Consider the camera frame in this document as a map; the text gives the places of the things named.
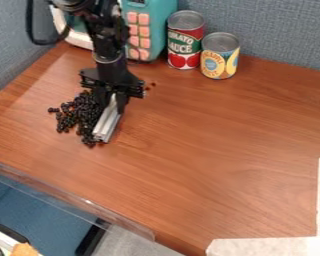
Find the yellow label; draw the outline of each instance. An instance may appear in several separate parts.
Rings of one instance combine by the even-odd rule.
[[[218,53],[203,51],[201,54],[201,70],[209,78],[218,78],[225,70],[225,60]]]
[[[240,48],[236,49],[228,59],[227,72],[229,76],[233,76],[236,73],[239,55],[240,55]]]

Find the metal bracket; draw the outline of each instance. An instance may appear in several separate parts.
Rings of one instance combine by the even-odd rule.
[[[92,134],[97,141],[109,143],[113,135],[121,115],[118,114],[118,106],[116,95],[111,96],[109,105],[103,111],[97,125],[95,126]]]

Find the gray wall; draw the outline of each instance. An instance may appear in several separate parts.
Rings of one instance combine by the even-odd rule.
[[[179,0],[209,32],[236,34],[245,54],[320,69],[320,0]]]
[[[33,45],[25,33],[26,0],[0,0],[0,89],[43,55],[47,48]],[[36,34],[53,35],[52,18],[44,0],[36,3]]]

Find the black cable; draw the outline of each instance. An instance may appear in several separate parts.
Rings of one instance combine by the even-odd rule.
[[[56,44],[62,40],[64,40],[70,33],[71,27],[74,22],[73,15],[70,16],[69,22],[66,24],[64,30],[61,32],[60,35],[54,40],[39,40],[34,37],[33,33],[33,10],[34,10],[34,0],[27,0],[27,8],[26,8],[26,32],[29,39],[32,43],[36,45],[51,45]]]

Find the can label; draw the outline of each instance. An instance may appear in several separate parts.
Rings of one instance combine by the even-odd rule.
[[[178,69],[199,66],[203,26],[197,30],[168,30],[168,62]]]
[[[212,79],[226,79],[236,73],[240,48],[217,53],[205,50],[201,54],[201,71]]]

